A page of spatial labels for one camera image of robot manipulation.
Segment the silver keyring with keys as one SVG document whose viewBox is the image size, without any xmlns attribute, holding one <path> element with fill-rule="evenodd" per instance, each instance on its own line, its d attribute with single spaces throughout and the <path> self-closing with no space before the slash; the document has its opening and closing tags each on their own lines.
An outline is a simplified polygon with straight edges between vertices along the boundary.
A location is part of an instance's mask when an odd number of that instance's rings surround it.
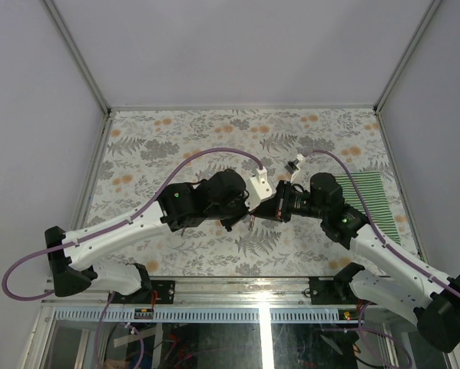
<svg viewBox="0 0 460 369">
<path fill-rule="evenodd" d="M 249 224 L 248 224 L 248 230 L 249 230 L 249 231 L 252 231 L 252 230 L 253 230 L 253 227 L 254 227 L 254 225 L 255 225 L 255 221 L 256 221 L 255 216 L 254 216 L 254 215 L 251 215 L 251 216 L 249 217 Z"/>
</svg>

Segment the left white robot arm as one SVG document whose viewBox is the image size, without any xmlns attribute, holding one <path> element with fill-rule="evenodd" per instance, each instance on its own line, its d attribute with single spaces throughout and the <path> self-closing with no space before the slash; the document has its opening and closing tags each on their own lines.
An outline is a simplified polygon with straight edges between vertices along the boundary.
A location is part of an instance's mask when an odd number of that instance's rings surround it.
<svg viewBox="0 0 460 369">
<path fill-rule="evenodd" d="M 49 228 L 45 243 L 55 295 L 70 297 L 96 287 L 144 303 L 152 293 L 146 267 L 137 262 L 109 264 L 104 257 L 147 238 L 196 228 L 206 220 L 228 228 L 247 214 L 249 196 L 243 178 L 226 169 L 199 182 L 165 185 L 143 208 L 90 228 Z"/>
</svg>

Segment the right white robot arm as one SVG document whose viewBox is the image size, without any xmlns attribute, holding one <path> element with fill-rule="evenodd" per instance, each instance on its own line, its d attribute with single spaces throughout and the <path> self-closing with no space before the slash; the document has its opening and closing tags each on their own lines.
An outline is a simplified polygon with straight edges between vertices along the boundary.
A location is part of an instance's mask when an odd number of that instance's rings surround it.
<svg viewBox="0 0 460 369">
<path fill-rule="evenodd" d="M 331 241 L 368 259 L 388 276 L 384 281 L 361 265 L 348 264 L 335 276 L 333 290 L 339 301 L 348 304 L 358 298 L 386 308 L 415 325 L 441 352 L 450 353 L 460 344 L 460 275 L 453 278 L 393 242 L 345 201 L 333 175 L 312 176 L 308 191 L 280 181 L 276 194 L 254 215 L 280 222 L 294 215 L 319 219 Z"/>
</svg>

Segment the green striped cloth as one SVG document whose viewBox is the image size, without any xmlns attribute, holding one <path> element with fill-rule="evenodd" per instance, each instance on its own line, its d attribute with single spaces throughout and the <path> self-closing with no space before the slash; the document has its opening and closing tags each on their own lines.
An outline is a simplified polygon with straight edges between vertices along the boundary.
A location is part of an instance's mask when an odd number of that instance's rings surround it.
<svg viewBox="0 0 460 369">
<path fill-rule="evenodd" d="M 399 233 L 394 222 L 392 212 L 389 207 L 384 187 L 382 185 L 382 176 L 379 171 L 366 171 L 366 172 L 353 172 L 352 177 L 366 202 L 372 220 L 376 227 L 382 231 L 385 236 L 388 236 L 395 243 L 400 243 Z M 366 214 L 362 206 L 362 202 L 356 193 L 349 177 L 344 175 L 337 175 L 336 181 L 343 189 L 343 197 L 346 203 L 353 206 L 355 209 L 360 210 Z"/>
</svg>

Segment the floral patterned table mat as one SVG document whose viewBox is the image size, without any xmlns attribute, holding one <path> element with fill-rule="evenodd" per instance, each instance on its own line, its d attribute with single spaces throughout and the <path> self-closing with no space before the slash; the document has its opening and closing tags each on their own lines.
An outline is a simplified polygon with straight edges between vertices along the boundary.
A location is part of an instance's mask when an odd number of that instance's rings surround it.
<svg viewBox="0 0 460 369">
<path fill-rule="evenodd" d="M 273 185 L 285 164 L 307 154 L 298 183 L 319 172 L 379 171 L 400 244 L 418 248 L 403 207 L 379 123 L 370 108 L 116 111 L 102 141 L 96 183 L 84 224 L 92 226 L 143 205 L 163 181 L 195 182 L 226 168 L 242 176 L 261 160 Z M 331 242 L 315 219 L 288 223 L 249 219 L 226 231 L 206 221 L 139 241 L 108 261 L 140 263 L 155 276 L 330 276 L 365 258 Z"/>
</svg>

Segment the aluminium front rail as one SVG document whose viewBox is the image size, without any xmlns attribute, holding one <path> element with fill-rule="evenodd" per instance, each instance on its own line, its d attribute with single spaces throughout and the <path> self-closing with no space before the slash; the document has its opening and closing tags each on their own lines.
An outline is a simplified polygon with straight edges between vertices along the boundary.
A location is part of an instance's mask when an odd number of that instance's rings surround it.
<svg viewBox="0 0 460 369">
<path fill-rule="evenodd" d="M 136 306 L 148 308 L 151 299 L 155 309 L 164 306 L 210 306 L 210 307 L 246 307 L 269 302 L 278 307 L 311 304 L 312 306 L 356 305 L 357 298 L 346 282 L 334 281 L 333 277 L 307 278 L 153 278 L 151 280 L 154 292 L 142 297 L 114 297 L 114 306 Z M 360 281 L 358 289 L 362 288 L 360 299 L 375 301 L 381 307 L 387 308 L 384 301 L 393 299 L 400 304 L 427 306 L 427 298 L 422 298 L 420 292 L 408 291 L 400 287 L 389 277 L 372 276 Z M 42 304 L 51 306 L 103 306 L 109 293 L 98 288 L 89 288 L 84 292 L 68 297 L 59 298 L 54 294 L 41 300 Z"/>
</svg>

